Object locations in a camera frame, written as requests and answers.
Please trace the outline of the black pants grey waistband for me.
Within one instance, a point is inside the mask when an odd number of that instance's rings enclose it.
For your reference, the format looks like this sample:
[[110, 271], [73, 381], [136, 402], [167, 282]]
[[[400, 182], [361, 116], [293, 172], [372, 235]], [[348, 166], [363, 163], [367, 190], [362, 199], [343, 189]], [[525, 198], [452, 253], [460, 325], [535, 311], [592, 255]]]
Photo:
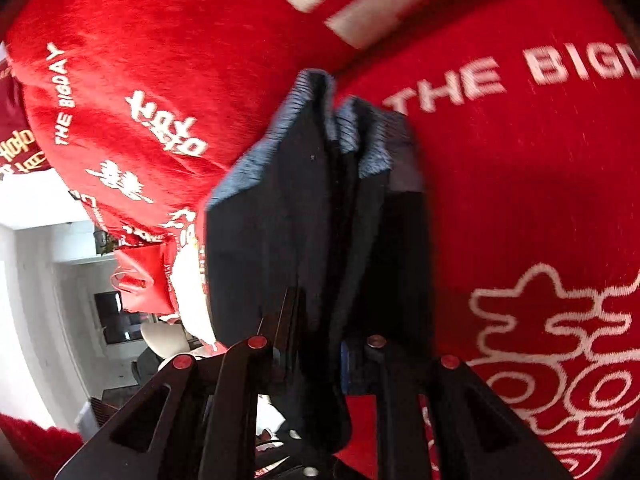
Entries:
[[405, 118], [303, 70], [265, 136], [206, 207], [209, 311], [223, 344], [253, 335], [285, 292], [305, 295], [298, 362], [273, 400], [311, 446], [334, 453], [350, 420], [341, 346], [380, 335], [406, 359], [431, 350], [423, 180]]

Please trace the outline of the red blanket white characters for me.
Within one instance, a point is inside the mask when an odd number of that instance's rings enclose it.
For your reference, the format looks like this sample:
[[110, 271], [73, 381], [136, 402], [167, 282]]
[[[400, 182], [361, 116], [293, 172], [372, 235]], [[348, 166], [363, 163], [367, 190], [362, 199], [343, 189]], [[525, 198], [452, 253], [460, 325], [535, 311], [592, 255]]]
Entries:
[[[223, 354], [206, 207], [303, 70], [405, 118], [437, 354], [570, 473], [639, 474], [639, 39], [614, 0], [12, 0], [2, 38], [47, 160], [122, 240], [132, 310]], [[257, 401], [256, 452], [361, 479]]]

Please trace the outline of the red embroidered pillow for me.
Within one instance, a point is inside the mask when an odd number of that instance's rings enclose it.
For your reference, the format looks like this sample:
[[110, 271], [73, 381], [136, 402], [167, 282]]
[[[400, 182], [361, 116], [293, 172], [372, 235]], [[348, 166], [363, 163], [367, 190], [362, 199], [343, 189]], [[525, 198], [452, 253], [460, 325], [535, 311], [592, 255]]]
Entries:
[[14, 76], [4, 44], [1, 45], [0, 84], [1, 179], [49, 170], [49, 161], [30, 128], [23, 87]]

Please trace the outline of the beige chair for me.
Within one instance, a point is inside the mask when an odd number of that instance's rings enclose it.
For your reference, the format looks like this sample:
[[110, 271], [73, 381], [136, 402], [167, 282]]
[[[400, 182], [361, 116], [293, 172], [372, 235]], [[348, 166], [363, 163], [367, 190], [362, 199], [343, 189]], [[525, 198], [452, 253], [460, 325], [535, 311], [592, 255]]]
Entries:
[[140, 325], [140, 332], [148, 347], [163, 360], [190, 351], [186, 332], [180, 323], [145, 321]]

